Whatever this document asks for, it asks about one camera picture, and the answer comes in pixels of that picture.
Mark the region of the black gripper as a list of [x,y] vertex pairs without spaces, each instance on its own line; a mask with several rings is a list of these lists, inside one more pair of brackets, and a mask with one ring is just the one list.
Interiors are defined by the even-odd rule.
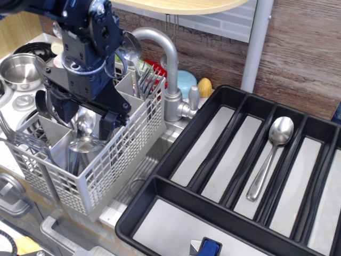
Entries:
[[102,60],[92,66],[81,66],[71,61],[63,68],[44,67],[42,75],[46,92],[59,118],[69,123],[84,106],[101,116],[99,139],[108,140],[115,128],[125,126],[131,105],[113,85],[126,73],[116,73],[114,60]]

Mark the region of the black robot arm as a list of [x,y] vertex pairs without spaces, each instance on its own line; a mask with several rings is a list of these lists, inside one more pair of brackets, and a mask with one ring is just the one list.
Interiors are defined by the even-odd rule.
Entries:
[[110,1],[1,1],[1,14],[36,13],[58,23],[61,68],[44,68],[47,108],[69,123],[80,106],[100,115],[99,138],[128,121],[131,105],[113,84],[124,30]]

